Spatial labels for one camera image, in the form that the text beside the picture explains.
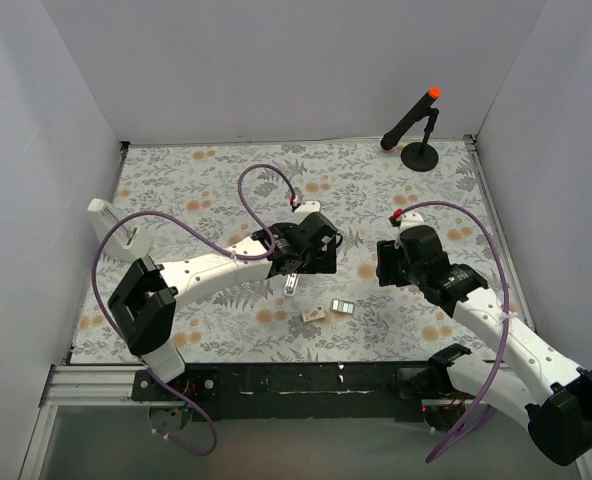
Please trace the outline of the light blue stapler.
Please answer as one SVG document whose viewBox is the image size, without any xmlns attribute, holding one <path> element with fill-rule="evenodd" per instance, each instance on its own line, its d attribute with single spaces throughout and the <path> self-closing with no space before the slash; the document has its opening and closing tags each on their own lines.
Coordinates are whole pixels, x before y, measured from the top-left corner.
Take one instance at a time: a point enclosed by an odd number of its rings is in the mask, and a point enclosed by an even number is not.
<svg viewBox="0 0 592 480">
<path fill-rule="evenodd" d="M 286 276 L 285 284 L 283 287 L 283 295 L 285 297 L 291 298 L 295 295 L 298 283 L 299 283 L 300 275 L 296 273 L 291 273 Z"/>
</svg>

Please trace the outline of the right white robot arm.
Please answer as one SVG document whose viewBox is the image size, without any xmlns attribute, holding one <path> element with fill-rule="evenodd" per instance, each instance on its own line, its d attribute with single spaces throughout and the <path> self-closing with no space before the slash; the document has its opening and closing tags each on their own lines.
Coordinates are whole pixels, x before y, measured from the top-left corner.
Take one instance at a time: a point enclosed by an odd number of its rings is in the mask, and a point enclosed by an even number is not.
<svg viewBox="0 0 592 480">
<path fill-rule="evenodd" d="M 525 428 L 552 462 L 567 466 L 592 449 L 592 369 L 556 351 L 502 309 L 474 269 L 453 264 L 435 230 L 408 216 L 394 239 L 377 244 L 382 286 L 416 286 L 424 298 L 475 333 L 501 363 L 488 365 L 452 345 L 429 360 L 428 383 L 440 397 L 476 395 Z"/>
</svg>

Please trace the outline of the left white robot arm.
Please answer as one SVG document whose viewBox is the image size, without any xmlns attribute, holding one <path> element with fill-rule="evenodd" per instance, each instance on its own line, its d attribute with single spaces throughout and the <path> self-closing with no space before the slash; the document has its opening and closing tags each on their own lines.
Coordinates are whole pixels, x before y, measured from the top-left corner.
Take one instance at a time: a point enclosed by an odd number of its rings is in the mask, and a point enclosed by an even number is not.
<svg viewBox="0 0 592 480">
<path fill-rule="evenodd" d="M 184 359 L 172 340 L 177 311 L 240 284 L 337 271 L 340 231 L 320 212 L 297 218 L 298 223 L 257 230 L 222 253 L 159 264 L 145 256 L 132 263 L 108 307 L 128 350 L 150 370 L 164 398 L 179 399 L 189 386 Z"/>
</svg>

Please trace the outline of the staple box sleeve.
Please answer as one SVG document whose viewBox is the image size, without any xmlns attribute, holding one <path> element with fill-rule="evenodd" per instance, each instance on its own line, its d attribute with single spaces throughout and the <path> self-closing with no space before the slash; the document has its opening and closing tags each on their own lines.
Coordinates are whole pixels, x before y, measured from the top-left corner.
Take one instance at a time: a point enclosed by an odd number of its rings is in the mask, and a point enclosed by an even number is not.
<svg viewBox="0 0 592 480">
<path fill-rule="evenodd" d="M 304 323 L 322 321 L 326 318 L 325 309 L 322 305 L 310 306 L 301 311 L 301 318 Z"/>
</svg>

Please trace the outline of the staple tray with staples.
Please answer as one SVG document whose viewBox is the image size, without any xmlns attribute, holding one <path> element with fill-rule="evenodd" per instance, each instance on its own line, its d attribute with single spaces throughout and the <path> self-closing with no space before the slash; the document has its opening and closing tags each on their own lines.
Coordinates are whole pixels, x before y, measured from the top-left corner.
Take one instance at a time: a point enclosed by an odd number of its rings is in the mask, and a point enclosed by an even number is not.
<svg viewBox="0 0 592 480">
<path fill-rule="evenodd" d="M 352 315 L 355 310 L 355 305 L 352 302 L 334 299 L 331 302 L 330 310 L 340 314 Z"/>
</svg>

